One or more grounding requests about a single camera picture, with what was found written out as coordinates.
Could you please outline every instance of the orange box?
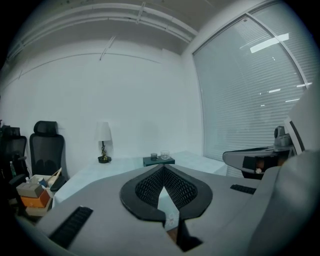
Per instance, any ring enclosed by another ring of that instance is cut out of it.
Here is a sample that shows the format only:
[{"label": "orange box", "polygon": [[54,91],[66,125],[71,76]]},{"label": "orange box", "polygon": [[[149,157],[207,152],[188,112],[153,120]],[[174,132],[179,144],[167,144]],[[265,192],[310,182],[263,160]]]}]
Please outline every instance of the orange box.
[{"label": "orange box", "polygon": [[50,196],[46,190],[38,198],[21,196],[21,200],[26,207],[45,208]]}]

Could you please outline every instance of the lamp base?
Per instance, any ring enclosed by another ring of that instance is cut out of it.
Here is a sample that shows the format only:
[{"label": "lamp base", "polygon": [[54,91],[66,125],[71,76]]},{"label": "lamp base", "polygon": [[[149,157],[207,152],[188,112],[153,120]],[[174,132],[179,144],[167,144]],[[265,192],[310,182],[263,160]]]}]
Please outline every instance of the lamp base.
[{"label": "lamp base", "polygon": [[100,164],[110,163],[111,160],[112,160],[112,159],[111,159],[110,156],[106,156],[106,157],[104,157],[104,156],[99,156],[99,157],[98,157],[98,161],[99,161]]}]

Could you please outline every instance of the table lamp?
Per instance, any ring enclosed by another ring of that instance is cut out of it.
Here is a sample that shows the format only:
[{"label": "table lamp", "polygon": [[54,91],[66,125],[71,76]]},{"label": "table lamp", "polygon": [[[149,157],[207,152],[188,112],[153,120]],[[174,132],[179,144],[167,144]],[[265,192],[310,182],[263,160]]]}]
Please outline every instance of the table lamp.
[{"label": "table lamp", "polygon": [[95,135],[94,139],[96,141],[102,142],[101,154],[102,156],[98,157],[99,163],[105,164],[111,162],[111,157],[107,156],[107,152],[105,150],[106,141],[111,141],[111,132],[109,123],[105,121],[98,121],[96,123]]}]

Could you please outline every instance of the white desk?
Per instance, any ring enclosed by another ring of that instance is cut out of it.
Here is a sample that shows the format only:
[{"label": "white desk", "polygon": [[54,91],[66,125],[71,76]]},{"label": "white desk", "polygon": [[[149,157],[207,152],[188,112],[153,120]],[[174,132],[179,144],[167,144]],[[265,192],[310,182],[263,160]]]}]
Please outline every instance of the white desk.
[{"label": "white desk", "polygon": [[[224,162],[206,158],[188,151],[173,153],[175,164],[201,172],[226,176],[227,165]],[[114,175],[123,174],[143,167],[142,157],[137,158],[114,158],[111,163],[99,163],[97,159],[92,160],[88,166],[75,174],[54,195],[52,207],[72,196],[86,185]],[[158,209],[165,212],[165,229],[170,230],[178,226],[179,211],[170,199],[167,191],[162,190]]]}]

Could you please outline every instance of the window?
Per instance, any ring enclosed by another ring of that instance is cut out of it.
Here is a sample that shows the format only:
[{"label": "window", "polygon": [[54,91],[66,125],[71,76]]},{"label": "window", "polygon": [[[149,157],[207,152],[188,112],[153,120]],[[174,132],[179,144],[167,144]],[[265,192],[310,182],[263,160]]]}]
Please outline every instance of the window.
[{"label": "window", "polygon": [[[253,18],[242,16],[194,53],[205,157],[222,161],[226,151],[272,145],[274,129],[284,124],[302,96],[304,81],[312,83],[320,63],[317,46],[308,31],[299,32],[299,18],[288,7],[277,6],[253,12]],[[242,177],[230,166],[227,175]]]}]

